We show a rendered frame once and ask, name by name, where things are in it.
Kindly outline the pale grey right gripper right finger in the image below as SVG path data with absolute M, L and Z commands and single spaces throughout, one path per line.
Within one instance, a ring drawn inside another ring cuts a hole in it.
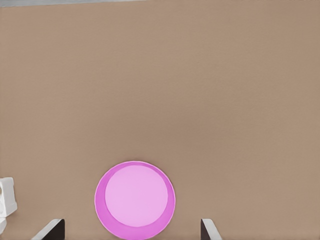
M 200 220 L 200 240 L 223 240 L 212 219 Z

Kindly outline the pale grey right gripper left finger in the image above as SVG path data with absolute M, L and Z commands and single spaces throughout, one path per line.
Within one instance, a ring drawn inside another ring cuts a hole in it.
M 31 240 L 65 240 L 65 220 L 62 218 L 51 220 Z

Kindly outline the white egg box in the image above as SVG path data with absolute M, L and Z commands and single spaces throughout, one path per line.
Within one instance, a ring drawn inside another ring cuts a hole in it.
M 0 178 L 0 235 L 7 225 L 7 217 L 18 209 L 12 177 Z

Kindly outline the pink round plate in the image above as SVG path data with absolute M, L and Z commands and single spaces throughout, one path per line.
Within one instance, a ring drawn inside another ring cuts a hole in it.
M 100 223 L 111 234 L 124 240 L 147 240 L 170 223 L 176 196 L 161 169 L 144 161 L 125 161 L 101 177 L 94 206 Z

